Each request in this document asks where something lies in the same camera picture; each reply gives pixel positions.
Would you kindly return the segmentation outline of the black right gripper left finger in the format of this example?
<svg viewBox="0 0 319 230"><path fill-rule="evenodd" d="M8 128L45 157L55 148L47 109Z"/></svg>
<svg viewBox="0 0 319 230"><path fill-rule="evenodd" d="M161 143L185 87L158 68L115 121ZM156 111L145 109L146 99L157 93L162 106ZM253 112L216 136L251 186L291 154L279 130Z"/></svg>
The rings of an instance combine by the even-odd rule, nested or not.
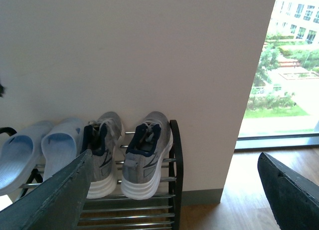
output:
<svg viewBox="0 0 319 230"><path fill-rule="evenodd" d="M0 213L2 230L73 230L93 176L91 150Z"/></svg>

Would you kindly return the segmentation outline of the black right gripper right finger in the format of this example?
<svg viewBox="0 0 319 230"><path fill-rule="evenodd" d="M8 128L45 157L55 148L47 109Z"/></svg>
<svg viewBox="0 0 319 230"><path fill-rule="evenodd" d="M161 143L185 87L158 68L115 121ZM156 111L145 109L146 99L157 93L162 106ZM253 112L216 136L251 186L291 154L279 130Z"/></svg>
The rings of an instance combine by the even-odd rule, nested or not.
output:
<svg viewBox="0 0 319 230"><path fill-rule="evenodd" d="M268 153L261 153L259 176L274 218L282 230L319 228L319 187Z"/></svg>

